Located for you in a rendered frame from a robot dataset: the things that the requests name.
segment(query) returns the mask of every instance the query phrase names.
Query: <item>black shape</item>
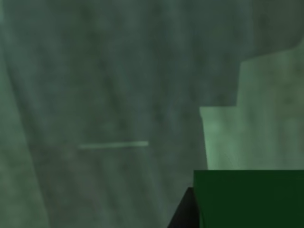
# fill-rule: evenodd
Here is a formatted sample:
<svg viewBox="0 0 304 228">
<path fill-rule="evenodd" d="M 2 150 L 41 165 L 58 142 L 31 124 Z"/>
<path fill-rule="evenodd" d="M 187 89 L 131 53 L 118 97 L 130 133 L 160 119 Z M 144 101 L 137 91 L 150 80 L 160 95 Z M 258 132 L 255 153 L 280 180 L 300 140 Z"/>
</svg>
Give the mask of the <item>black shape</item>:
<svg viewBox="0 0 304 228">
<path fill-rule="evenodd" d="M 199 207 L 193 188 L 188 188 L 178 205 L 168 228 L 199 228 Z"/>
</svg>

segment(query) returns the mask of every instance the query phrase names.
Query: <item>thin light line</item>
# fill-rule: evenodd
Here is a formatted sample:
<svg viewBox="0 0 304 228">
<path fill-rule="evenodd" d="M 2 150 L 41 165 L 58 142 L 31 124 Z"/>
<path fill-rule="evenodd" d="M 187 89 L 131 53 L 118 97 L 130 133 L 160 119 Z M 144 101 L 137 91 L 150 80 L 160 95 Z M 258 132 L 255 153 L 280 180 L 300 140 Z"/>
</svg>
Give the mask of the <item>thin light line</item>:
<svg viewBox="0 0 304 228">
<path fill-rule="evenodd" d="M 149 146 L 148 141 L 135 142 L 113 142 L 113 143 L 92 143 L 83 144 L 79 146 L 80 150 L 94 150 L 94 149 L 112 149 L 112 148 L 126 148 L 126 147 L 146 147 Z"/>
</svg>

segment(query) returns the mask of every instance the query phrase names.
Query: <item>green rectangle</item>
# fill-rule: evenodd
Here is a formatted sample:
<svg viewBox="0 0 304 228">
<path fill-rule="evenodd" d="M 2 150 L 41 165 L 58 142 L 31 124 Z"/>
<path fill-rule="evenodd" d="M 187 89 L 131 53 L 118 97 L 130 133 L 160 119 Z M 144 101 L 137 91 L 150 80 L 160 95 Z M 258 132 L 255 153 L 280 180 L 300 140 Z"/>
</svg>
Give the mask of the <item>green rectangle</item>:
<svg viewBox="0 0 304 228">
<path fill-rule="evenodd" d="M 195 171 L 204 228 L 303 228 L 304 171 Z"/>
</svg>

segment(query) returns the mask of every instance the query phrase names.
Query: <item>gray surface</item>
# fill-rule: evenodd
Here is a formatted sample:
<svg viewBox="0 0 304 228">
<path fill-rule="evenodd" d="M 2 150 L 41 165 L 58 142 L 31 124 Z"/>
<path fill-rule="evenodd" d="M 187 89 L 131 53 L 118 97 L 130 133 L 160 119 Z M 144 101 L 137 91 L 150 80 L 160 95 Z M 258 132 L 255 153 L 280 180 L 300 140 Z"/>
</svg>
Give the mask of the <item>gray surface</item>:
<svg viewBox="0 0 304 228">
<path fill-rule="evenodd" d="M 167 225 L 193 169 L 207 168 L 199 107 L 234 105 L 242 59 L 300 40 L 300 1 L 261 2 L 4 2 L 9 75 L 52 228 Z M 78 150 L 124 141 L 150 145 Z"/>
</svg>

